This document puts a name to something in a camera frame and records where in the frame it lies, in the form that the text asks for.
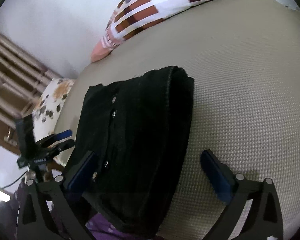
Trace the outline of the purple right sleeve forearm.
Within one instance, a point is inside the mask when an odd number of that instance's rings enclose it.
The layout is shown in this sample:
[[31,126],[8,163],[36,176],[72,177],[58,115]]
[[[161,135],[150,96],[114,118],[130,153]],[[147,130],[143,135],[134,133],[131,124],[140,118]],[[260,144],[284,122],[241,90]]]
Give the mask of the purple right sleeve forearm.
[[100,213],[94,215],[85,225],[95,239],[141,239],[133,235],[118,231]]

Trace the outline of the left hand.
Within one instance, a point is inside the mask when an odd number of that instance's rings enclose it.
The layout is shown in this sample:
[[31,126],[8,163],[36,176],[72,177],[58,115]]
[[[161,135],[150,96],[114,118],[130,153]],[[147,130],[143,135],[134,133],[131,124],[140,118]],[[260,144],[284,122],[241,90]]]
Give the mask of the left hand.
[[55,161],[48,163],[48,164],[42,164],[34,169],[29,168],[28,171],[26,171],[25,174],[25,182],[32,179],[35,182],[47,182],[53,180],[54,172],[61,174],[64,170],[64,167],[62,165],[57,164]]

